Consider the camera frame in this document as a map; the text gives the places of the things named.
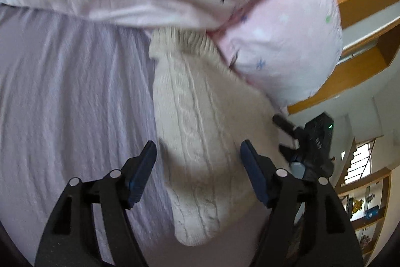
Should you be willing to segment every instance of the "blue star print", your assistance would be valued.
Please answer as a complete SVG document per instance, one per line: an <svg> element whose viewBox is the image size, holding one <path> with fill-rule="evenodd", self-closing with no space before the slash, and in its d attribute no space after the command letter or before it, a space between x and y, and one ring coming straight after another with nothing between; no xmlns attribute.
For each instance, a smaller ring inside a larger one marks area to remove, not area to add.
<svg viewBox="0 0 400 267"><path fill-rule="evenodd" d="M258 70L262 70L264 66L265 66L265 60L260 59L255 68Z"/></svg>

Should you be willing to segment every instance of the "black device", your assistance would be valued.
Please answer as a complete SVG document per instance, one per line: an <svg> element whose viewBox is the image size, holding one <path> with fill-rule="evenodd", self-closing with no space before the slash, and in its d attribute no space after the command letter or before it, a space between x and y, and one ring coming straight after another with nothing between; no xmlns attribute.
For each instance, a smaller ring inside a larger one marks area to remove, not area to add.
<svg viewBox="0 0 400 267"><path fill-rule="evenodd" d="M305 165L304 179L276 169L271 159L258 155L249 140L240 156L259 201L272 208L251 267L361 267L359 242L339 198L328 182L333 172L329 159L333 120L322 114L296 127L282 116L274 123L299 140L294 150L280 146L289 162ZM126 209L139 202L156 161L157 150L149 141L142 153L127 160L121 170L103 179L69 181L44 229L35 267L112 266L101 260L95 235L92 204L100 203L105 233L117 267L145 267L147 263L135 240ZM299 253L286 261L298 203L305 202L305 222Z"/></svg>

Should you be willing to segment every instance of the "cable knit pattern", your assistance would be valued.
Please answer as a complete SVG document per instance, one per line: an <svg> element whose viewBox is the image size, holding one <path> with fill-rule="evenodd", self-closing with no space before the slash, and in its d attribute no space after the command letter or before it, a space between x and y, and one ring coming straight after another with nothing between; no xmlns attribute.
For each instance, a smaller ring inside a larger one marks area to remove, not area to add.
<svg viewBox="0 0 400 267"><path fill-rule="evenodd" d="M278 152L274 112L223 64L205 34L156 30L149 55L157 59L155 121L175 236L182 244L204 244L255 203L239 157L243 140L289 168Z"/></svg>

